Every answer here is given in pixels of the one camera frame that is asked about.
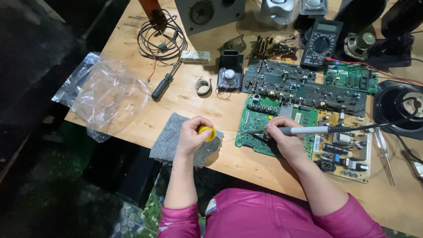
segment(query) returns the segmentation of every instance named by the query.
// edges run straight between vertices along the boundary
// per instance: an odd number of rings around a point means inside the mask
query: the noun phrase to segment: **gray speaker cabinet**
[[[244,18],[245,0],[175,0],[187,36]]]

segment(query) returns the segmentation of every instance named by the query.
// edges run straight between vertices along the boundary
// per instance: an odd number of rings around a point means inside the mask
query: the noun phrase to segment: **black screwdriver handle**
[[[157,88],[151,94],[151,98],[153,100],[157,100],[160,97],[160,95],[162,95],[164,89],[169,84],[169,82],[170,82],[171,79],[172,79],[172,75],[171,74],[166,74],[166,77],[164,79],[162,79],[162,81],[160,81],[160,83],[157,86]]]

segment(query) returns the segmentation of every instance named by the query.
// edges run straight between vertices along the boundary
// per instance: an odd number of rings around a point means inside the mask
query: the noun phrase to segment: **floor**
[[[65,122],[43,138],[33,139],[32,143],[38,142],[36,150],[23,150],[33,160],[17,160],[0,184],[0,233],[4,237],[157,237],[169,166],[162,167],[143,210],[81,178],[96,145],[84,127]],[[195,171],[200,210],[229,180],[240,182],[207,168]],[[200,214],[199,222],[204,233],[206,220]],[[389,228],[385,231],[390,238],[413,237]]]

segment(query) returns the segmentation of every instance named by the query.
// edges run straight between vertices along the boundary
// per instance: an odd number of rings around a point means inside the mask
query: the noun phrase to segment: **gray cloth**
[[[189,118],[178,115],[177,113],[173,113],[170,116],[162,133],[160,133],[150,151],[150,158],[166,164],[172,164],[182,123],[187,120]],[[219,149],[222,138],[223,132],[216,130],[216,138],[210,142],[204,142],[200,146],[197,152],[194,153],[194,167],[202,168],[204,166],[207,157]]]

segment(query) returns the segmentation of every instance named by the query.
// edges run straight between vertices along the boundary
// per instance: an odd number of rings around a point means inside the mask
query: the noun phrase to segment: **plastic bag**
[[[122,61],[90,53],[52,100],[69,106],[88,135],[104,142],[134,121],[150,98],[148,86]]]

